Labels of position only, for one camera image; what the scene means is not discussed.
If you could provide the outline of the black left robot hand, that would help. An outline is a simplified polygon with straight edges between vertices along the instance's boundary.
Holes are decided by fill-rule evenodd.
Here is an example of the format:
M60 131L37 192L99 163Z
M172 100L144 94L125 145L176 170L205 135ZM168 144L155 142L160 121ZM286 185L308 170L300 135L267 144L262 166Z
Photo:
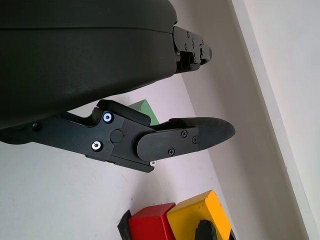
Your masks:
M219 118L151 118L110 100L212 59L167 0L3 0L0 140L149 173L235 135Z

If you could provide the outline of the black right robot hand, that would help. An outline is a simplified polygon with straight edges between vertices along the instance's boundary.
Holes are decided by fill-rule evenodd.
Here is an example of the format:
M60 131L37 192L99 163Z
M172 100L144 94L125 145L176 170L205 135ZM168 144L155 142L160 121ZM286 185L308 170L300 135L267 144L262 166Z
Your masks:
M217 240L217 231L210 220L202 219L195 230L195 240Z

